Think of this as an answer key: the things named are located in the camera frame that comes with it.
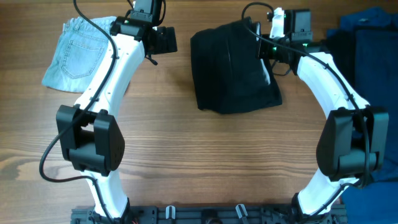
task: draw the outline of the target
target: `wood grain surface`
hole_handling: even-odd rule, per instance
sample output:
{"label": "wood grain surface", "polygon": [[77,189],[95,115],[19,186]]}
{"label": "wood grain surface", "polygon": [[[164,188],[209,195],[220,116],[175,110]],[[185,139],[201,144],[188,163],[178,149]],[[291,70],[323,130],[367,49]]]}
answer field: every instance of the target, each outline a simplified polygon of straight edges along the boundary
{"label": "wood grain surface", "polygon": [[[58,107],[72,105],[79,94],[46,88],[41,80],[62,24],[77,13],[69,0],[1,2],[0,223],[68,223],[71,209],[93,204],[87,183],[45,182],[38,166],[57,134]],[[124,15],[128,9],[122,0],[82,2],[80,8],[88,17]],[[286,203],[315,173],[315,148],[325,117],[310,90],[293,74],[276,77],[282,106],[224,116],[197,108],[190,38],[238,20],[249,2],[167,1],[164,25],[175,27],[178,52],[155,56],[156,67],[148,61],[139,67],[119,115],[126,140],[121,178],[132,205]],[[315,39],[325,38],[342,15],[371,6],[387,12],[398,8],[397,1],[268,3],[309,7]],[[261,7],[248,14],[265,22]],[[264,24],[262,29],[270,28]],[[286,69],[279,66],[275,72]],[[59,144],[45,171],[56,178],[78,175],[62,159]]]}

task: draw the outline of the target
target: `black folded garment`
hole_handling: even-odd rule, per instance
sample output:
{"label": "black folded garment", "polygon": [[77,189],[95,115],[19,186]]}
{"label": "black folded garment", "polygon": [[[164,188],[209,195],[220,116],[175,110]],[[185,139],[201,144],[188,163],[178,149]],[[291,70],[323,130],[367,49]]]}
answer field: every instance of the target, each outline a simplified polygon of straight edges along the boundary
{"label": "black folded garment", "polygon": [[191,38],[192,75],[198,108],[221,114],[245,113],[282,104],[269,60],[256,58],[250,18]]}

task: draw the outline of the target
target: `denim shorts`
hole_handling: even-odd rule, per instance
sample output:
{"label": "denim shorts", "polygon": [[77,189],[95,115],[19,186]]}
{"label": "denim shorts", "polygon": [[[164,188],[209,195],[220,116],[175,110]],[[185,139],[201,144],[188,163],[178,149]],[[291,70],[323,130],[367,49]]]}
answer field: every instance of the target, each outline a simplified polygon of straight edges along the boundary
{"label": "denim shorts", "polygon": [[[116,17],[92,19],[109,33]],[[84,92],[93,79],[108,48],[108,39],[83,18],[63,25],[55,55],[42,84],[62,91]]]}

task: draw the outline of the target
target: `blue fabric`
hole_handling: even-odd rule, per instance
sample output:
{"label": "blue fabric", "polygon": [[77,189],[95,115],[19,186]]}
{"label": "blue fabric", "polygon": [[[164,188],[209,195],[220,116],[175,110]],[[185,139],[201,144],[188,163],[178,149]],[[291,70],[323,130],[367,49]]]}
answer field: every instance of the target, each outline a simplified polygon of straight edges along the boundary
{"label": "blue fabric", "polygon": [[[352,33],[356,41],[355,90],[373,106],[389,112],[384,164],[373,172],[375,181],[398,177],[398,27],[397,15],[372,8],[341,18],[340,29]],[[343,193],[348,223],[398,223],[398,182],[379,182]]]}
{"label": "blue fabric", "polygon": [[392,15],[392,24],[395,26],[396,29],[398,29],[398,13]]}
{"label": "blue fabric", "polygon": [[328,29],[326,31],[326,37],[329,38],[333,35],[335,35],[339,30],[338,29]]}
{"label": "blue fabric", "polygon": [[391,25],[391,15],[380,7],[373,7],[363,12],[358,12],[340,19],[340,29],[352,32],[361,27],[387,27]]}
{"label": "blue fabric", "polygon": [[[116,17],[92,21],[109,33]],[[83,18],[70,19],[63,25],[51,65],[42,84],[62,91],[84,92],[93,79],[106,49],[108,39]]]}
{"label": "blue fabric", "polygon": [[365,189],[350,187],[343,194],[349,224],[398,223],[398,182],[375,183]]}
{"label": "blue fabric", "polygon": [[398,177],[397,62],[398,32],[356,32],[355,89],[371,105],[383,106],[389,113],[384,164],[372,173],[375,181]]}

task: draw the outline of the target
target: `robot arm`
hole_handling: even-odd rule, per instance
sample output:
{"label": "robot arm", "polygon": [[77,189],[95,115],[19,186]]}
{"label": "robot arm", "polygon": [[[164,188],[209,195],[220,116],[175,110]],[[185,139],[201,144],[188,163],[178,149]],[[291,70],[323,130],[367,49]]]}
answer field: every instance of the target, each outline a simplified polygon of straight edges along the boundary
{"label": "robot arm", "polygon": [[[123,192],[118,167],[124,154],[124,139],[117,125],[122,98],[138,66],[151,55],[177,51],[173,27],[156,27],[160,24],[162,0],[140,0],[130,11],[130,18],[118,17],[110,33],[118,52],[111,44],[87,90],[77,99],[74,107],[61,106],[57,113],[57,126],[61,131],[81,113],[104,80],[113,54],[118,59],[101,93],[83,119],[60,138],[62,154],[82,175],[97,180],[100,195],[110,218],[118,223],[132,223],[129,199]],[[89,124],[93,131],[84,130]],[[95,200],[96,222],[101,223],[106,214],[100,204],[98,192],[88,180]]]}
{"label": "robot arm", "polygon": [[[283,11],[277,8],[273,13],[271,34],[262,37],[277,42],[288,37],[287,41],[291,47],[320,59],[336,72],[353,96],[358,108],[368,119],[366,125],[370,130],[371,139],[370,170],[380,169],[384,157],[388,114],[382,108],[370,107],[338,71],[333,57],[325,53],[327,49],[321,44],[312,43],[310,11],[308,9]],[[334,74],[308,56],[303,57],[260,40],[257,55],[259,58],[261,55],[266,55],[289,64],[293,72],[311,89],[327,118],[317,146],[319,169],[310,183],[295,195],[292,203],[300,211],[301,220],[304,216],[314,215],[324,205],[328,206],[317,214],[328,213],[333,202],[345,190],[341,190],[341,185],[356,183],[364,172],[365,148],[353,137],[354,130],[361,132],[353,102],[349,100],[347,92]]]}

